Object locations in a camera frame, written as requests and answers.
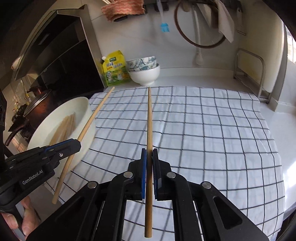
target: white plate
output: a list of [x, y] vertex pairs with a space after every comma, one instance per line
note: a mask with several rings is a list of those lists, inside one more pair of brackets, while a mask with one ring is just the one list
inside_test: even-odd
[[[66, 103], [60, 105], [53, 112], [51, 112], [40, 124], [40, 126], [34, 132], [30, 143], [28, 145], [28, 150], [35, 147], [43, 147], [49, 144], [51, 141], [55, 131], [59, 127], [62, 120], [73, 113], [76, 113], [76, 129], [69, 137], [69, 139], [77, 139], [79, 134], [81, 133], [83, 127], [86, 122], [90, 118], [92, 111], [89, 106], [89, 101], [85, 97], [77, 97], [75, 99], [69, 100]], [[68, 170], [71, 171], [75, 166], [78, 165], [80, 160], [86, 154], [89, 149], [95, 135], [96, 127], [95, 123], [92, 122], [91, 126], [87, 130], [82, 142], [81, 149], [78, 153], [75, 154], [70, 168]], [[64, 158], [60, 161], [60, 165], [54, 170], [55, 176], [59, 177], [62, 173], [64, 165], [66, 163], [67, 158]]]

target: red cloth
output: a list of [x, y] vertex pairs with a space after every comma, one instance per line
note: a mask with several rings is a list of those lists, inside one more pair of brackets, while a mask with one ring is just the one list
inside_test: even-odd
[[144, 14], [144, 0], [117, 0], [102, 7], [102, 12], [109, 21], [125, 15]]

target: white wall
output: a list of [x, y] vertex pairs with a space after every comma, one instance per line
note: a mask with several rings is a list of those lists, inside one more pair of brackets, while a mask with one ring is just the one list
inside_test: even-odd
[[[276, 82], [284, 49], [284, 25], [279, 16], [262, 0], [243, 0], [246, 36], [239, 47], [261, 56], [266, 65], [263, 88], [271, 93]], [[260, 81], [262, 64], [257, 58], [241, 53], [239, 67]]]
[[[33, 83], [33, 79], [28, 77], [22, 78], [22, 81], [25, 86], [25, 90], [27, 91], [30, 88], [30, 85]], [[26, 103], [25, 99], [25, 91], [24, 86], [21, 79], [17, 81], [11, 82], [2, 93], [7, 101], [7, 108], [6, 108], [6, 117], [5, 117], [5, 130], [3, 132], [3, 141], [5, 142], [11, 132], [8, 132], [9, 128], [12, 125], [12, 117], [14, 116], [15, 112], [13, 109], [15, 108], [15, 103], [18, 101], [21, 105]], [[8, 146], [8, 149], [13, 153], [17, 154], [18, 152], [22, 152], [27, 148], [28, 144], [24, 138], [17, 133], [11, 143]]]
[[[195, 64], [196, 47], [188, 43], [177, 31], [173, 20], [176, 3], [170, 3], [170, 10], [164, 12], [170, 32], [163, 33], [160, 29], [160, 14], [155, 12], [153, 5], [148, 5], [148, 14], [128, 16], [121, 22], [108, 22], [102, 15], [100, 8], [102, 1], [82, 0], [88, 4], [89, 11], [96, 32], [102, 55], [106, 56], [115, 50], [121, 50], [126, 60], [143, 56], [155, 55], [161, 68], [198, 67]], [[210, 45], [220, 40], [217, 29], [210, 29], [200, 12], [201, 44]], [[178, 11], [179, 25], [183, 32], [195, 41], [193, 13]], [[234, 69], [234, 56], [238, 47], [240, 34], [235, 33], [235, 40], [231, 44], [226, 40], [214, 49], [203, 49], [203, 67], [218, 69]]]
[[281, 60], [281, 66], [279, 68], [279, 74], [278, 77], [276, 79], [276, 83], [274, 85], [274, 89], [272, 91], [272, 97], [275, 100], [279, 100], [279, 97], [281, 95], [281, 91], [283, 88], [283, 84], [284, 84], [284, 79], [286, 76], [286, 70], [287, 70], [287, 55], [288, 55], [288, 43], [287, 43], [287, 32], [286, 29], [284, 28], [284, 50], [283, 50], [283, 57]]
[[296, 106], [296, 63], [289, 59], [279, 101]]

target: human hand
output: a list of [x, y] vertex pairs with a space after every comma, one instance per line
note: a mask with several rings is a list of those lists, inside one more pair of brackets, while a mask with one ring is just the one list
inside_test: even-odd
[[[38, 227], [38, 225], [40, 224], [40, 220], [35, 213], [29, 196], [25, 197], [21, 201], [21, 204], [25, 208], [24, 219], [22, 222], [22, 230], [24, 232], [25, 238], [27, 238], [28, 235], [31, 232], [33, 232], [35, 228]], [[11, 229], [18, 228], [17, 220], [12, 214], [2, 213], [2, 216], [4, 217], [4, 220]]]

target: blue and white bowl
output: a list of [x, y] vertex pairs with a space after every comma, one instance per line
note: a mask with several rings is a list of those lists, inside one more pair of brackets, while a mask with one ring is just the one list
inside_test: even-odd
[[140, 71], [140, 70], [148, 70], [156, 67], [156, 58], [155, 56], [145, 57], [145, 58], [137, 58], [128, 60], [126, 62], [128, 70], [130, 72]]

